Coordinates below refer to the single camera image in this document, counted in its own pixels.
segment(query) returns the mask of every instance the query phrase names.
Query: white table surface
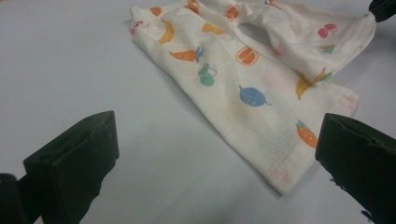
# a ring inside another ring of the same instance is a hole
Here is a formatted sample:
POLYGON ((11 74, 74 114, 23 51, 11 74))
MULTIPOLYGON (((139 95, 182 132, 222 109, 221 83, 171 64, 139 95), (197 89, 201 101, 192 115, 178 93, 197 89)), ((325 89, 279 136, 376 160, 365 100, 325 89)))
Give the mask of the white table surface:
MULTIPOLYGON (((120 159, 81 223, 368 223, 318 162, 280 197, 133 43, 129 7, 176 1, 0 1, 0 172, 21 178, 23 159, 114 110, 120 159)), ((370 4, 300 2, 354 16, 370 4)), ((333 79, 361 96, 355 119, 393 138, 395 71, 393 17, 333 79)))

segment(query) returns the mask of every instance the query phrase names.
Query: yellow banana print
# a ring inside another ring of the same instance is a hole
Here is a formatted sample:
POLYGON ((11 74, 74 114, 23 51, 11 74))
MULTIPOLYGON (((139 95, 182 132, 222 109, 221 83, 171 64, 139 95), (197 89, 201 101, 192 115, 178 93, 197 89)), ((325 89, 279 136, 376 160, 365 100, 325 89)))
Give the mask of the yellow banana print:
POLYGON ((332 76, 332 73, 326 74, 326 68, 323 68, 322 72, 315 78, 314 82, 317 83, 319 81, 327 80, 331 76, 332 76))
POLYGON ((158 41, 160 44, 170 42, 175 36, 175 30, 172 23, 170 21, 164 21, 164 24, 166 31, 165 34, 163 34, 163 37, 158 41))
POLYGON ((207 22, 204 24, 204 26, 202 27, 202 31, 204 33, 208 33, 208 32, 213 32, 216 35, 222 35, 224 34, 224 32, 222 30, 220 30, 218 27, 216 27, 215 25, 207 22))
POLYGON ((319 80, 321 80, 323 77, 326 77, 326 68, 323 68, 321 73, 315 78, 314 83, 317 83, 319 80))
POLYGON ((300 78, 296 87, 296 94, 298 96, 298 100, 301 100, 301 97, 303 96, 304 92, 308 90, 311 86, 312 86, 311 83, 305 80, 305 78, 303 77, 300 78))

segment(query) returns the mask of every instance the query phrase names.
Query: white fabric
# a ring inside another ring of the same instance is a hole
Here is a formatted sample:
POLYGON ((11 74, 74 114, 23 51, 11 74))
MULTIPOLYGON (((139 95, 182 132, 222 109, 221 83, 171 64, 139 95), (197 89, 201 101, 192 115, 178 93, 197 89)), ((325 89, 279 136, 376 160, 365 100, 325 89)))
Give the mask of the white fabric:
POLYGON ((324 114, 351 116, 358 104, 327 79, 373 38, 371 13, 345 17, 281 0, 183 0, 131 12, 134 42, 281 194, 313 163, 324 114), (273 46, 244 35, 238 25, 247 22, 265 28, 273 46))

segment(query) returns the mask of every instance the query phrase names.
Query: fruit print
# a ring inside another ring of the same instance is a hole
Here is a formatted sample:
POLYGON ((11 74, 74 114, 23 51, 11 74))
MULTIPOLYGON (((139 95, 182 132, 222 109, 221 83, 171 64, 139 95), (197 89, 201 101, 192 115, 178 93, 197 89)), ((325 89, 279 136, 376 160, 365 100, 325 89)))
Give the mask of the fruit print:
POLYGON ((239 16, 239 6, 238 5, 230 5, 225 10, 225 17, 228 18, 229 21, 233 21, 239 16))
POLYGON ((279 45, 279 47, 274 48, 274 54, 279 58, 285 57, 286 47, 283 44, 279 45))
POLYGON ((165 33, 163 34, 163 37, 158 40, 160 44, 170 42, 175 36, 175 30, 172 23, 170 21, 164 21, 163 23, 165 24, 165 33))
POLYGON ((179 59, 181 61, 199 62, 199 58, 204 54, 204 50, 198 47, 196 50, 191 49, 176 53, 169 51, 169 53, 172 55, 172 57, 179 59))
POLYGON ((271 105, 265 99, 264 94, 258 91, 255 88, 242 88, 239 86, 239 97, 241 98, 242 102, 250 106, 261 106, 261 105, 271 105))
POLYGON ((202 27, 202 32, 208 33, 208 32, 213 32, 216 35, 222 35, 224 32, 220 30, 218 27, 213 25, 212 23, 206 22, 204 26, 202 27))
POLYGON ((326 74, 326 68, 323 68, 321 73, 315 78, 314 82, 317 83, 319 81, 327 80, 331 76, 332 76, 332 73, 326 74))
POLYGON ((258 58, 259 53, 249 47, 245 47, 236 53, 236 60, 243 65, 252 65, 257 62, 258 58))
POLYGON ((163 10, 160 7, 152 7, 150 9, 150 11, 152 12, 152 14, 154 14, 154 16, 158 17, 159 15, 161 15, 161 13, 163 12, 163 10))
POLYGON ((199 14, 199 7, 196 4, 195 0, 189 0, 186 4, 186 8, 195 12, 196 14, 199 14))
POLYGON ((134 32, 136 31, 136 27, 138 27, 139 25, 141 25, 143 22, 142 21, 138 21, 137 23, 135 23, 132 27, 131 27, 131 34, 134 35, 134 32))
POLYGON ((304 92, 308 90, 311 87, 311 83, 309 83, 305 78, 301 77, 300 80, 297 82, 297 87, 296 87, 296 94, 298 97, 298 100, 301 100, 301 97, 303 96, 304 92))
POLYGON ((209 66, 209 63, 206 63, 204 65, 204 67, 202 67, 199 72, 198 72, 198 76, 200 76, 200 81, 204 86, 210 87, 213 86, 213 84, 215 83, 215 79, 213 77, 216 76, 217 71, 214 70, 213 68, 211 68, 209 66), (209 69, 215 72, 215 75, 211 75, 209 73, 209 69))
POLYGON ((327 38, 327 36, 329 35, 329 31, 332 32, 332 35, 335 35, 336 27, 337 27, 337 25, 335 25, 334 23, 326 24, 326 25, 324 25, 324 28, 321 28, 318 31, 318 35, 322 38, 327 38))
POLYGON ((326 46, 321 46, 319 48, 323 49, 324 53, 332 53, 335 50, 335 45, 326 45, 326 46))
POLYGON ((296 123, 297 126, 297 134, 300 136, 300 138, 309 146, 312 148, 316 149, 318 146, 318 139, 315 136, 315 134, 309 130, 304 123, 302 123, 300 120, 298 123, 296 123))
POLYGON ((268 6, 277 7, 278 9, 282 10, 282 8, 280 8, 279 6, 277 6, 277 5, 274 3, 274 0, 265 0, 264 3, 265 3, 266 5, 268 5, 268 6))

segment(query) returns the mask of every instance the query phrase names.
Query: clothing sleeve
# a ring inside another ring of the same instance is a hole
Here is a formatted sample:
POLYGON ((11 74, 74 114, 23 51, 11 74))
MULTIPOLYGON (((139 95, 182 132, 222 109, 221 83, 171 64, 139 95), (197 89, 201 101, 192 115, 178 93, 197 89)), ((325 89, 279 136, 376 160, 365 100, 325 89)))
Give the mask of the clothing sleeve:
POLYGON ((375 16, 337 15, 284 0, 270 1, 262 24, 276 56, 311 84, 319 84, 360 54, 375 34, 375 16))

